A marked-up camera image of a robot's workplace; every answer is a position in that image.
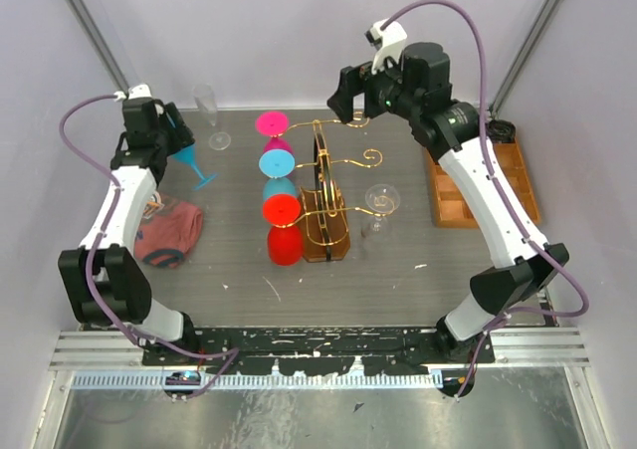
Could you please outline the light blue wine glass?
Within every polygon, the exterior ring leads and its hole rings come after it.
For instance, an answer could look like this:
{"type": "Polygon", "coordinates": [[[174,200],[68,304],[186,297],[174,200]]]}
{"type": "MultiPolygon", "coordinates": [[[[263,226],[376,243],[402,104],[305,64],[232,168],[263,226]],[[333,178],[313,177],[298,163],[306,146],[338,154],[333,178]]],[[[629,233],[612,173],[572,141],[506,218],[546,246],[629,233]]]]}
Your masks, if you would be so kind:
{"type": "Polygon", "coordinates": [[[278,195],[296,195],[296,187],[289,175],[296,167],[294,156],[287,150],[272,149],[259,159],[259,169],[267,177],[263,189],[263,201],[278,195]]]}
{"type": "Polygon", "coordinates": [[[173,120],[172,123],[174,124],[174,129],[177,130],[178,136],[180,138],[180,148],[172,154],[172,158],[180,163],[189,166],[195,172],[195,174],[199,178],[199,182],[193,187],[193,189],[199,190],[213,181],[216,178],[217,174],[212,173],[210,175],[205,175],[202,172],[196,159],[196,139],[194,137],[193,131],[187,125],[185,120],[180,117],[173,120]]]}

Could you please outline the pink wine glass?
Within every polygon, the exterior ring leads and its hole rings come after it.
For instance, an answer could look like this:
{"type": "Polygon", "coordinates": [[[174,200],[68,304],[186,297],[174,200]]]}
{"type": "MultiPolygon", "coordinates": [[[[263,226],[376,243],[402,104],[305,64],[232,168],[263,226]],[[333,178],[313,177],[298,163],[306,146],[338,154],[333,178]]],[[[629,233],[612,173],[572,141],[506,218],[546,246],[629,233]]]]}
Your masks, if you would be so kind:
{"type": "Polygon", "coordinates": [[[264,152],[284,150],[290,154],[294,153],[291,145],[283,138],[288,127],[289,119],[283,112],[264,112],[256,119],[256,131],[268,139],[264,146],[264,152]]]}

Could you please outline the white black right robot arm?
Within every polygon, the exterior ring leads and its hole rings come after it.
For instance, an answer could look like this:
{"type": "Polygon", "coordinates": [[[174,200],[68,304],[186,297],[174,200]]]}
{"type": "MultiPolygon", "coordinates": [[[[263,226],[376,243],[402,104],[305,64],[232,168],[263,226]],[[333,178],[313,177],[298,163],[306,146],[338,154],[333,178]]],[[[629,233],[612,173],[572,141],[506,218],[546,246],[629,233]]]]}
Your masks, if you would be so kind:
{"type": "Polygon", "coordinates": [[[487,243],[492,266],[470,280],[468,297],[436,325],[442,359],[457,363],[494,317],[528,300],[565,264],[564,245],[550,244],[528,218],[504,176],[493,146],[480,139],[479,113],[452,97],[450,58],[435,43],[407,46],[388,68],[371,63],[340,70],[328,107],[343,123],[353,119],[353,100],[364,97],[364,114],[386,112],[405,119],[424,147],[460,190],[487,243]]]}

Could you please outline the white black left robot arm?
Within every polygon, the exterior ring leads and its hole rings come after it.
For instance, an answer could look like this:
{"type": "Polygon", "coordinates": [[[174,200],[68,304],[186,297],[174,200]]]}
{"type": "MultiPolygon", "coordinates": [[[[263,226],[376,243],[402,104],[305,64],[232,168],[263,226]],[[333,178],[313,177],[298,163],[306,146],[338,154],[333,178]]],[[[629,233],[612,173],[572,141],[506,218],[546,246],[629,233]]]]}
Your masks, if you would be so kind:
{"type": "Polygon", "coordinates": [[[108,180],[94,224],[77,248],[61,252],[59,272],[79,323],[115,327],[132,344],[146,338],[163,345],[164,354],[175,364],[187,365],[200,353],[192,320],[154,298],[133,250],[146,204],[164,176],[168,157],[192,146],[193,133],[176,106],[153,97],[147,86],[103,98],[121,104],[124,120],[108,166],[78,148],[66,133],[71,116],[99,102],[99,97],[75,105],[59,123],[67,148],[108,180]]]}

